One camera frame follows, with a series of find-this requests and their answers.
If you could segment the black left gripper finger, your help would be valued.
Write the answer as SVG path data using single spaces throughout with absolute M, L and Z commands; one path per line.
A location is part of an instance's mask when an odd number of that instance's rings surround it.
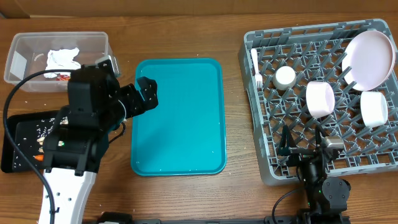
M 120 77 L 118 60 L 115 56 L 105 55 L 95 61 L 99 68 L 103 68 L 109 73 L 113 73 L 116 78 Z
M 140 77 L 137 79 L 137 83 L 140 87 L 146 111 L 156 108 L 159 104 L 156 81 L 147 77 Z

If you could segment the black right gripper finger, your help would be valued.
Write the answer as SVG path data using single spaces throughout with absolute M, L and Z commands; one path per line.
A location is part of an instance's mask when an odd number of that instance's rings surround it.
M 326 141 L 328 140 L 328 135 L 326 131 L 318 124 L 315 127 L 315 140 L 317 147 L 326 147 Z
M 282 128 L 282 137 L 279 143 L 278 150 L 296 149 L 297 145 L 291 135 L 289 127 L 285 124 Z

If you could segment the pink bowl with cereal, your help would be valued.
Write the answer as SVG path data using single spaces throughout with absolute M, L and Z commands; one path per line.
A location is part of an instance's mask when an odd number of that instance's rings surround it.
M 328 116 L 335 108 L 334 92 L 327 82 L 309 82 L 305 97 L 308 111 L 314 118 Z

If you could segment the white tissue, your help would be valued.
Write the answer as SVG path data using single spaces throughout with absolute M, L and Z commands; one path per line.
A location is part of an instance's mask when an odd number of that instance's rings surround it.
M 74 49 L 50 50 L 47 54 L 47 66 L 45 69 L 79 69 L 81 64 L 74 61 L 79 52 L 80 50 L 77 47 Z

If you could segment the red snack wrapper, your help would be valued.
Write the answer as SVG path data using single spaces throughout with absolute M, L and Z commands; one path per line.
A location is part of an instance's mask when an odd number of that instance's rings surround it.
M 68 72 L 45 73 L 44 77 L 50 81 L 69 81 L 70 73 Z

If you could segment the white bowl with crumbs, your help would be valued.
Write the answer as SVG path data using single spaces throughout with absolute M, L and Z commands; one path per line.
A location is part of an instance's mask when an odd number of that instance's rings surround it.
M 363 91 L 360 97 L 360 108 L 363 123 L 366 127 L 375 128 L 386 123 L 388 117 L 387 101 L 378 91 Z

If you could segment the white plastic cup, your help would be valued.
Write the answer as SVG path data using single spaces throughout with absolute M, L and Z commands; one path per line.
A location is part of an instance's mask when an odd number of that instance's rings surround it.
M 297 77 L 294 69 L 289 66 L 283 66 L 275 72 L 272 82 L 278 90 L 286 90 L 292 88 L 296 80 Z

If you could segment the white plastic fork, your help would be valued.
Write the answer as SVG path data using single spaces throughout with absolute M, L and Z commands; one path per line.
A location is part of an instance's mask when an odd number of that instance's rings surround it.
M 256 81 L 256 86 L 257 89 L 262 89 L 263 81 L 262 81 L 262 75 L 259 72 L 259 64 L 258 64 L 258 54 L 256 49 L 251 49 L 251 57 L 252 57 L 252 62 L 253 62 L 253 67 L 254 67 L 254 78 Z

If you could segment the orange carrot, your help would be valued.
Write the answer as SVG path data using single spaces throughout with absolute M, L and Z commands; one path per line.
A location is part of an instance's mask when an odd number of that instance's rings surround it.
M 34 159 L 36 159 L 38 161 L 43 161 L 44 156 L 43 155 L 36 155 L 36 156 L 34 156 Z

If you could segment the white round plate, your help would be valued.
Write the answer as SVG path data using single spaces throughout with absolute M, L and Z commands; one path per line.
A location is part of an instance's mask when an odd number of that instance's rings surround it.
M 369 91 L 383 84 L 393 71 L 396 52 L 391 40 L 382 32 L 368 30 L 354 37 L 345 49 L 341 68 L 349 72 L 346 83 L 355 82 L 358 91 Z

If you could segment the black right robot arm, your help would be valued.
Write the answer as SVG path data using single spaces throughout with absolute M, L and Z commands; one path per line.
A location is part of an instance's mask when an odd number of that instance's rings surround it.
M 315 149 L 297 147 L 288 126 L 282 129 L 282 139 L 277 154 L 286 156 L 286 165 L 296 168 L 296 175 L 303 183 L 301 188 L 291 190 L 281 196 L 272 208 L 274 223 L 349 223 L 349 217 L 342 213 L 347 210 L 347 200 L 351 190 L 350 183 L 339 177 L 329 177 L 326 166 L 337 159 L 344 149 L 339 136 L 328 135 L 321 126 L 315 128 Z M 308 208 L 297 211 L 295 216 L 277 217 L 278 204 L 286 197 L 304 190 Z

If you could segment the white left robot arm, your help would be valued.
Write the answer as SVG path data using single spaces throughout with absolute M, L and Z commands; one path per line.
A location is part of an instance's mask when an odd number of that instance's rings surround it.
M 68 104 L 57 113 L 44 139 L 44 190 L 39 223 L 81 223 L 109 134 L 125 119 L 158 104 L 155 80 L 140 77 L 139 88 L 120 86 L 110 57 L 70 73 Z

